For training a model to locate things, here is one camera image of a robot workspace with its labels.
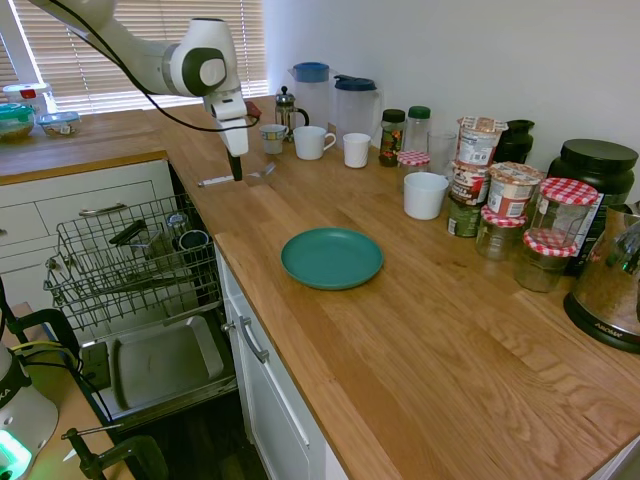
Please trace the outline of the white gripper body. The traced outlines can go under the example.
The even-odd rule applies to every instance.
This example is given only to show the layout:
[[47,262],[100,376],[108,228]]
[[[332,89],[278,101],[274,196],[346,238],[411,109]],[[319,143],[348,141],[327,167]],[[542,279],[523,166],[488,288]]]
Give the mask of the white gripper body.
[[242,97],[209,97],[208,112],[214,128],[232,156],[242,156],[249,150],[247,107]]

